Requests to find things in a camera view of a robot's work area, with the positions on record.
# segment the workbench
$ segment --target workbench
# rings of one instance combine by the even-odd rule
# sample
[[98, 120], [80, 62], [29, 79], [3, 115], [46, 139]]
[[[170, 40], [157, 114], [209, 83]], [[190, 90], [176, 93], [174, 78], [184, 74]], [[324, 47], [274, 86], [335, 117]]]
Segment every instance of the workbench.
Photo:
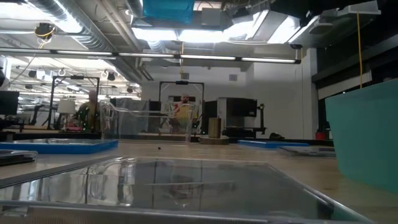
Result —
[[266, 162], [375, 222], [398, 223], [398, 195], [343, 177], [335, 159], [288, 157], [277, 151], [256, 150], [255, 147], [237, 144], [204, 146], [163, 141], [121, 141], [119, 147], [112, 151], [84, 156], [40, 155], [35, 163], [0, 167], [0, 178], [106, 156]]

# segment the lamp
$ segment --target lamp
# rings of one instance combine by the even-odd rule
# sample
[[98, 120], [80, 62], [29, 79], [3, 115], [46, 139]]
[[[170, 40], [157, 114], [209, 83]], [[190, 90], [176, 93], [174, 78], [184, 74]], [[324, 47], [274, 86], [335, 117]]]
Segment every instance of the lamp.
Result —
[[61, 100], [58, 104], [58, 113], [63, 113], [65, 114], [66, 120], [65, 120], [65, 131], [67, 130], [67, 124], [68, 124], [68, 116], [70, 114], [75, 114], [76, 110], [75, 110], [75, 102], [74, 101], [70, 101], [70, 100]]

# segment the exposed duct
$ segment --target exposed duct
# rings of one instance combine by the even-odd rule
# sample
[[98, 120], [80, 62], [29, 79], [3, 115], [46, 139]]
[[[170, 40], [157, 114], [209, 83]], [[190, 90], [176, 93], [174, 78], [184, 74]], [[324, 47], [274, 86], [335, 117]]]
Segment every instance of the exposed duct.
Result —
[[[166, 46], [164, 45], [164, 42], [161, 40], [156, 40], [156, 41], [148, 41], [149, 48], [156, 53], [162, 53], [162, 54], [174, 54], [176, 51], [167, 49]], [[180, 63], [180, 59], [164, 59], [169, 62], [173, 63]]]
[[[117, 51], [116, 47], [95, 26], [93, 21], [71, 0], [25, 0], [31, 6], [49, 16], [61, 30], [81, 34], [73, 38], [92, 51]], [[106, 60], [114, 65], [128, 81], [140, 83], [141, 74], [124, 59]]]

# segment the ceiling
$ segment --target ceiling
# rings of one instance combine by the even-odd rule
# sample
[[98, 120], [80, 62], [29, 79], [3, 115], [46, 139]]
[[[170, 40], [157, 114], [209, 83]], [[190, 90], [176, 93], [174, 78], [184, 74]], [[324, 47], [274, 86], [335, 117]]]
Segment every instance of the ceiling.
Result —
[[[66, 3], [72, 0], [59, 0], [61, 4]], [[101, 6], [99, 3], [109, 2], [111, 7], [115, 8], [119, 17], [115, 15], [109, 18], [109, 14], [106, 13], [110, 11], [109, 7], [105, 5], [105, 8]], [[145, 18], [136, 18], [133, 23], [131, 22], [131, 6], [127, 4], [127, 2], [131, 2], [131, 0], [87, 0], [87, 1], [75, 1], [76, 7], [70, 14], [71, 17], [77, 15], [86, 16], [91, 25], [89, 27], [85, 27], [88, 30], [98, 29], [103, 35], [106, 42], [109, 45], [113, 46], [114, 49], [111, 51], [117, 50], [120, 52], [136, 52], [137, 49], [142, 50], [144, 52], [151, 52], [151, 49], [148, 41], [139, 39], [133, 41], [126, 40], [121, 34], [121, 24], [125, 24], [128, 27], [142, 27], [139, 24], [143, 24], [146, 22]], [[194, 6], [194, 15], [200, 16], [205, 9], [211, 9], [213, 7], [218, 8], [221, 7], [222, 1], [211, 1], [211, 2], [201, 2], [198, 1]], [[274, 3], [275, 1], [241, 1], [241, 4], [236, 4], [237, 1], [229, 1], [226, 6], [225, 12], [221, 12], [222, 15], [225, 13], [233, 12], [236, 10], [236, 6], [247, 6], [249, 9], [250, 15], [249, 17], [255, 18], [252, 21], [252, 24], [249, 26], [250, 29], [245, 32], [253, 32], [251, 38], [247, 38], [248, 34], [244, 34], [243, 37], [233, 38], [226, 42], [217, 42], [217, 43], [198, 43], [198, 42], [185, 42], [183, 45], [176, 41], [172, 40], [164, 40], [162, 44], [164, 45], [164, 49], [170, 52], [184, 52], [185, 54], [197, 54], [197, 55], [234, 55], [234, 56], [250, 56], [250, 57], [271, 57], [271, 58], [295, 58], [298, 54], [296, 50], [292, 49], [289, 44], [284, 44], [288, 41], [283, 40], [286, 39], [289, 35], [286, 33], [287, 30], [297, 31], [299, 28], [299, 19], [296, 17], [288, 16], [286, 14], [282, 14], [280, 12], [275, 12], [272, 10], [270, 3]], [[39, 47], [40, 41], [33, 34], [34, 28], [40, 22], [48, 22], [50, 24], [54, 24], [59, 26], [57, 20], [49, 17], [47, 14], [43, 14], [37, 9], [30, 7], [26, 4], [9, 4], [9, 3], [0, 3], [0, 7], [5, 9], [5, 5], [7, 5], [6, 10], [0, 11], [0, 47], [23, 47], [23, 48], [37, 48]], [[371, 14], [374, 12], [374, 9], [368, 9], [367, 7], [361, 7], [363, 9], [361, 12], [366, 11], [367, 14]], [[328, 23], [332, 23], [334, 27], [334, 32], [339, 33], [341, 35], [338, 36], [339, 39], [343, 38], [346, 34], [353, 32], [355, 29], [355, 20], [353, 20], [353, 10], [347, 10], [346, 14], [340, 13], [340, 15], [336, 15], [332, 12], [327, 12], [327, 14], [322, 14], [320, 17], [317, 17], [317, 20], [314, 20], [313, 23], [310, 23], [308, 27], [305, 27], [306, 30], [303, 32], [301, 36], [299, 36], [295, 44], [304, 44], [307, 47], [321, 47], [325, 44], [330, 44], [333, 41], [337, 41], [337, 39], [333, 39], [336, 35], [333, 32], [327, 33], [327, 38], [323, 38], [323, 34], [313, 35], [309, 33], [309, 30], [312, 29], [317, 22], [315, 21], [327, 21]], [[366, 21], [370, 21], [372, 16], [368, 16]], [[222, 23], [220, 25], [220, 30], [225, 28], [229, 29], [232, 23], [230, 23], [230, 15], [229, 18], [224, 18], [221, 16]], [[153, 21], [154, 24], [159, 24], [159, 26], [173, 26], [175, 30], [181, 30], [181, 27], [176, 27], [173, 22], [159, 22]], [[87, 46], [78, 42], [79, 40], [75, 35], [65, 33], [65, 30], [61, 30], [58, 28], [55, 35], [52, 37], [51, 42], [47, 43], [44, 48], [45, 49], [63, 49], [63, 50], [88, 50]], [[22, 70], [20, 68], [24, 68], [29, 62], [32, 60], [31, 55], [28, 56], [12, 56], [10, 61], [14, 64], [12, 67], [11, 80], [15, 79]], [[126, 63], [130, 68], [135, 68], [137, 66], [137, 62], [133, 59], [128, 59], [124, 63]], [[86, 77], [100, 77], [101, 74], [103, 77], [104, 71], [107, 72], [116, 72], [116, 80], [113, 83], [120, 84], [117, 86], [117, 90], [119, 93], [125, 93], [126, 85], [131, 83], [131, 79], [125, 76], [125, 72], [119, 66], [115, 66], [117, 63], [112, 60], [100, 60], [100, 59], [87, 59], [87, 58], [35, 58], [32, 63], [29, 65], [29, 69], [38, 69], [44, 68], [46, 70], [52, 70], [55, 73], [58, 73], [60, 70], [64, 69], [70, 74], [79, 74], [84, 75]], [[222, 62], [215, 60], [164, 60], [164, 59], [149, 59], [144, 58], [142, 60], [143, 65], [142, 68], [147, 72], [150, 71], [163, 71], [165, 74], [175, 73], [174, 67], [228, 67], [228, 68], [238, 68], [240, 71], [245, 72], [247, 68], [250, 66], [248, 62]], [[16, 81], [18, 82], [38, 82], [38, 80], [34, 80], [28, 77], [29, 70], [22, 72], [21, 76], [18, 77]], [[137, 78], [137, 82], [147, 82], [150, 78], [146, 78], [146, 75], [140, 73], [140, 75], [135, 75]], [[153, 79], [159, 80], [162, 76], [153, 75]], [[87, 85], [90, 82], [87, 80], [78, 81], [80, 84]], [[111, 85], [111, 82], [106, 78], [101, 78], [101, 85]]]

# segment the small black object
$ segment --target small black object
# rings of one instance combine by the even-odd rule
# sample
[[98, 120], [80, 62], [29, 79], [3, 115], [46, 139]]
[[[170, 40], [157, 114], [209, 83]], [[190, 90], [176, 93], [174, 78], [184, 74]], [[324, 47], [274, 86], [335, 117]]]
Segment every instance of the small black object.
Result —
[[109, 72], [108, 73], [108, 80], [109, 81], [114, 81], [116, 78], [114, 77], [114, 72]]
[[27, 89], [27, 90], [31, 90], [31, 89], [33, 89], [33, 86], [32, 85], [25, 85], [25, 89]]
[[6, 79], [6, 76], [4, 75], [4, 73], [2, 72], [2, 67], [0, 67], [0, 86], [2, 86], [2, 84], [4, 83]]
[[41, 22], [35, 29], [35, 34], [43, 40], [50, 40], [53, 34], [54, 26], [49, 23]]
[[282, 140], [282, 139], [285, 139], [285, 137], [281, 136], [278, 133], [271, 133], [269, 135], [269, 139]]
[[70, 77], [70, 79], [74, 79], [74, 80], [83, 80], [83, 79], [85, 79], [85, 77], [82, 76], [82, 75], [72, 75], [72, 76]]
[[188, 81], [183, 81], [183, 80], [181, 80], [181, 81], [175, 81], [175, 84], [176, 84], [176, 85], [188, 85], [189, 82], [188, 82]]
[[131, 88], [131, 86], [127, 87], [127, 92], [128, 92], [128, 93], [132, 93], [132, 88]]
[[301, 45], [301, 44], [291, 44], [290, 47], [293, 50], [301, 50], [303, 48], [303, 45]]
[[250, 12], [245, 7], [242, 7], [240, 9], [238, 9], [238, 11], [232, 17], [238, 18], [238, 17], [248, 16], [248, 15], [250, 15]]
[[29, 73], [27, 75], [31, 78], [36, 78], [36, 74], [37, 74], [37, 71], [31, 70], [31, 71], [29, 71]]

